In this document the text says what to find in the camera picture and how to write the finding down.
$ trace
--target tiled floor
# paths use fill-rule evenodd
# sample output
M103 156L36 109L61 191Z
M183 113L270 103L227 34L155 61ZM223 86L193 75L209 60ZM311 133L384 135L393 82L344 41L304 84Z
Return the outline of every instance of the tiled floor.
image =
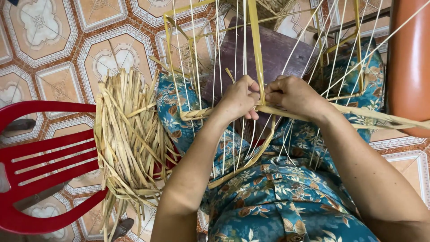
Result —
M337 25L343 11L343 0L332 12L333 25ZM370 1L374 6L379 1ZM189 4L186 0L176 0L175 7ZM317 1L299 0L293 11L315 7ZM383 7L390 5L384 1ZM18 7L0 0L0 107L27 100L51 100L95 104L98 93L97 82L107 70L114 73L118 68L139 69L143 82L150 82L159 64L149 59L155 56L165 64L167 42L162 14L171 10L171 0L20 0ZM323 4L319 12L326 19L330 5ZM344 20L352 17L351 8ZM193 11L194 26L202 33L214 31L215 21L206 24L215 15L214 4L202 6ZM236 15L235 9L227 5L220 7L219 28L224 29ZM192 32L190 12L176 13L183 30ZM278 31L298 38L303 31L310 13L304 12L288 16ZM378 35L384 36L388 22L378 21ZM367 33L373 24L363 25L361 32ZM312 44L312 33L305 32L301 40ZM215 38L202 39L197 44L204 76L213 65ZM117 57L114 60L110 48ZM189 49L182 35L172 35L172 50L177 57L172 60L178 66L182 60L187 69L185 55L181 51ZM94 114L43 112L29 114L26 118L36 121L31 130L5 132L0 136L0 147L31 143L87 130L94 125ZM378 130L372 136L371 145L399 169L430 205L428 165L430 140L406 137L397 131ZM0 179L0 188L4 180ZM36 217L50 217L65 213L82 203L101 188L99 171L74 178L59 193L38 203L24 212ZM101 204L71 225L54 233L39 236L55 242L79 242L102 239ZM126 237L119 241L150 241L155 208L145 207L145 220L141 233L137 234L137 224ZM111 215L110 224L116 212ZM137 218L128 208L122 218ZM198 230L206 231L208 216L199 212Z

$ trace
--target red plastic chair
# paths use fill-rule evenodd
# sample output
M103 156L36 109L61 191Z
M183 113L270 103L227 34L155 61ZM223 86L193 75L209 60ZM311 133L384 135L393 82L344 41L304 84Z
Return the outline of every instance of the red plastic chair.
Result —
M53 101L18 102L0 109L0 131L4 130L4 128L15 119L35 112L95 112L95 105ZM15 174L16 171L21 169L94 148L95 141L85 142L70 148L60 149L58 151L28 158L19 162L12 162L12 159L60 148L91 138L94 138L92 129L49 140L42 140L0 149L0 162L4 164L6 177L10 184L9 191L0 193L0 208L2 209L0 228L19 234L51 233L76 221L91 208L100 203L105 198L106 193L108 192L107 189L104 191L98 191L80 205L55 217L31 217L13 207L13 203L20 201L21 199L37 194L52 186L66 182L85 173L97 170L98 163L97 160L90 161L64 171L59 171L23 186L19 186L18 184L20 182L97 157L97 151L93 150L53 164L48 164L30 171Z

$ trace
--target bundle of straw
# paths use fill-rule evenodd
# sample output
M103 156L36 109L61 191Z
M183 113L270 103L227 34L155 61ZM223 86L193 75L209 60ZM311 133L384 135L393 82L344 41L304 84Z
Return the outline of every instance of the bundle of straw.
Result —
M156 206L161 190L156 189L154 175L160 175L167 181L170 170L166 166L168 159L176 164L179 156L173 150L168 134L158 119L155 106L155 86L158 80L157 70L151 85L144 84L141 89L141 73L131 68L125 69L99 82L100 94L97 95L94 139L98 152L98 163L104 177L102 189L109 191L102 205L102 223L104 241L108 238L109 216L117 204L117 217L112 231L118 225L121 214L127 206L139 217L138 234L141 229L141 215L144 205ZM172 159L167 152L174 154ZM161 172L154 174L154 166Z

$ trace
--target woven basket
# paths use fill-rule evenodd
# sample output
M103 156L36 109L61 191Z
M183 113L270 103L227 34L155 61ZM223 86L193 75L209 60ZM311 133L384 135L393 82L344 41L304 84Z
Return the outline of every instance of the woven basket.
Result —
M233 5L234 8L237 7L235 0L224 1ZM256 0L256 2L258 19L267 19L288 13L297 3L297 0ZM239 0L239 12L243 14L243 0ZM284 19L285 17L282 17L260 23L260 25L276 31Z

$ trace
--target blue floral fabric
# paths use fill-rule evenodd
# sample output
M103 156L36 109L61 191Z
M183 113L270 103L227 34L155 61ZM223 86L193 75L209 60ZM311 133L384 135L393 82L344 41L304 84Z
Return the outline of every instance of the blue floral fabric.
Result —
M368 47L371 52L376 47L375 41L363 38L363 57ZM355 52L351 48L340 50L336 62L323 67L322 74L315 77L317 81L311 82L315 90L322 94L329 86L331 76L337 81L352 69L357 63L355 54L349 62L352 51ZM364 93L337 103L379 111L384 70L378 51L365 59L362 71ZM178 107L190 111L208 105L199 101L190 83L181 76L161 73L159 78L158 114L183 155L200 130L202 121L182 121ZM339 92L342 96L358 92L357 78L358 71L351 71L343 82L330 89L328 97L337 96ZM371 118L345 117L351 123L375 123ZM357 132L369 142L370 130L358 129ZM258 150L259 147L250 147L248 142L241 141L241 137L228 127L217 148L212 181L233 172L235 166L243 166ZM200 208L210 216L209 241L378 241L361 222L318 127L311 122L282 120L259 160L220 186L207 189Z

